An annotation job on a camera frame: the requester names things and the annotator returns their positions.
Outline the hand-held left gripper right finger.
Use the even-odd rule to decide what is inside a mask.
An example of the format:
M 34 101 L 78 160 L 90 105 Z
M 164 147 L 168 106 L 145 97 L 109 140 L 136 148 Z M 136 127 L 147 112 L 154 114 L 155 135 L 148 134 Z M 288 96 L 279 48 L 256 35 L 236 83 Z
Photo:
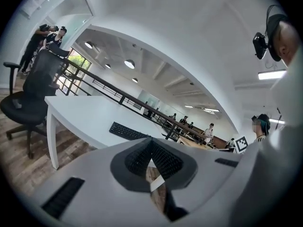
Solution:
M 230 214 L 238 193 L 223 195 L 241 157 L 218 150 L 188 147 L 152 139 L 151 156 L 160 173 L 151 189 L 165 188 L 159 216 L 152 215 L 153 227 L 229 227 Z

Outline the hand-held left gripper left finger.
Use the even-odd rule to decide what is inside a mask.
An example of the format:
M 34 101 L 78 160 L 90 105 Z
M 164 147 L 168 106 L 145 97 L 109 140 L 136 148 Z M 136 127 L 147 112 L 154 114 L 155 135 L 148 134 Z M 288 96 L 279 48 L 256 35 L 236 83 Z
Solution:
M 56 171 L 30 197 L 24 196 L 23 204 L 51 227 L 167 227 L 170 221 L 149 193 L 127 190 L 110 171 L 114 155 L 140 142 L 128 141 L 81 155 Z M 55 219 L 42 206 L 71 177 L 84 180 L 84 184 Z

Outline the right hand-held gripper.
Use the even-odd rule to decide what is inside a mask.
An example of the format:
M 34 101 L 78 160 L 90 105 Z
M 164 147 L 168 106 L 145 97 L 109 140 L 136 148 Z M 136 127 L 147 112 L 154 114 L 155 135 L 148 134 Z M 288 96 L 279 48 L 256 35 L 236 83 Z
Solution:
M 247 147 L 248 142 L 245 137 L 238 137 L 234 141 L 234 153 L 243 154 Z

